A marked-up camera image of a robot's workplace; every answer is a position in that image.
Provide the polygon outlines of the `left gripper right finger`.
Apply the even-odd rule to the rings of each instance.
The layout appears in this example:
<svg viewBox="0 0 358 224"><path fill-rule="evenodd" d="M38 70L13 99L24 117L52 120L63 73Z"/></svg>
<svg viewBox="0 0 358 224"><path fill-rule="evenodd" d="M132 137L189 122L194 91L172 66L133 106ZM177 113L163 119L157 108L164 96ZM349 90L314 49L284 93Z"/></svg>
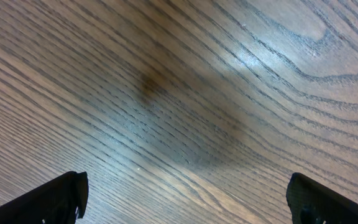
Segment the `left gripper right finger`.
<svg viewBox="0 0 358 224"><path fill-rule="evenodd" d="M358 223L358 203L304 174L292 174L286 191L293 224Z"/></svg>

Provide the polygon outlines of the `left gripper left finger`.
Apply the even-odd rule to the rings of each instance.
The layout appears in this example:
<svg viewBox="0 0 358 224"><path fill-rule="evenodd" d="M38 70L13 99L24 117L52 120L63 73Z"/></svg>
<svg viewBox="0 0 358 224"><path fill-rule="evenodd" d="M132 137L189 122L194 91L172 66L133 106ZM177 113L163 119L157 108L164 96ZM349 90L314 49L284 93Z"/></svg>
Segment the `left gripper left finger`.
<svg viewBox="0 0 358 224"><path fill-rule="evenodd" d="M0 224L74 224L88 202L86 172L69 171L0 206Z"/></svg>

